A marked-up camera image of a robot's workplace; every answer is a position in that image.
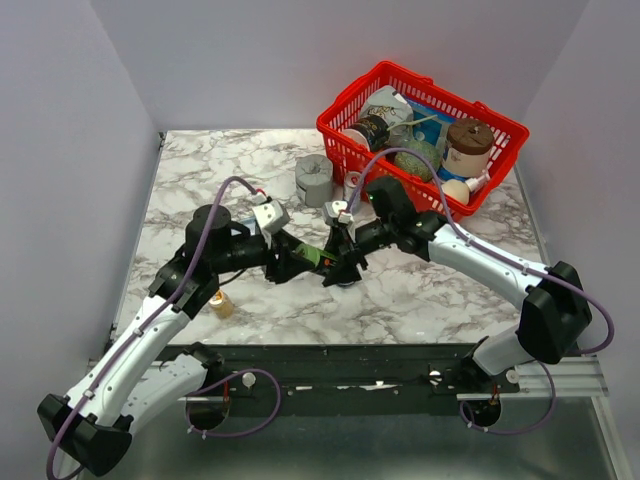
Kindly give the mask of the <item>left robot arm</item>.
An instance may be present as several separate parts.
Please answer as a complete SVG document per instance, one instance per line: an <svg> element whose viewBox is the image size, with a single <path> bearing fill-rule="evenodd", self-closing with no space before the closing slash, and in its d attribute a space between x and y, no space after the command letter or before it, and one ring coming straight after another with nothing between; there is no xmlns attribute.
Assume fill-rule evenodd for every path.
<svg viewBox="0 0 640 480"><path fill-rule="evenodd" d="M288 214L275 200L254 207L254 225L232 220L216 205L198 208L184 243L156 274L135 318L101 360L64 395L47 395L37 414L52 442L81 470L100 477L124 457L135 432L164 403L186 393L214 393L220 368L181 355L179 369L143 381L157 356L220 289L222 274L260 267L285 283L321 261L313 247L285 231Z"/></svg>

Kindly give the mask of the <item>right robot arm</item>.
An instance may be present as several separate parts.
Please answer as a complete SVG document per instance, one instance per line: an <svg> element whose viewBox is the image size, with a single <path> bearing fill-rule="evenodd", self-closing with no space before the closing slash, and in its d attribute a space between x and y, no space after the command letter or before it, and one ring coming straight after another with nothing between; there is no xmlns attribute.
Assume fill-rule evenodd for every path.
<svg viewBox="0 0 640 480"><path fill-rule="evenodd" d="M480 392L496 375L515 365L537 360L557 364L573 354L578 336L591 323L592 314L581 295L577 270L559 261L548 267L527 263L469 236L458 224L436 211L416 210L401 183L390 176L366 187L374 208L374 221L354 227L344 201L322 207L333 227L338 261L330 275L334 283L360 278L367 255L388 247L461 272L488 287L520 313L519 323L480 341L470 361L460 367L460 379Z"/></svg>

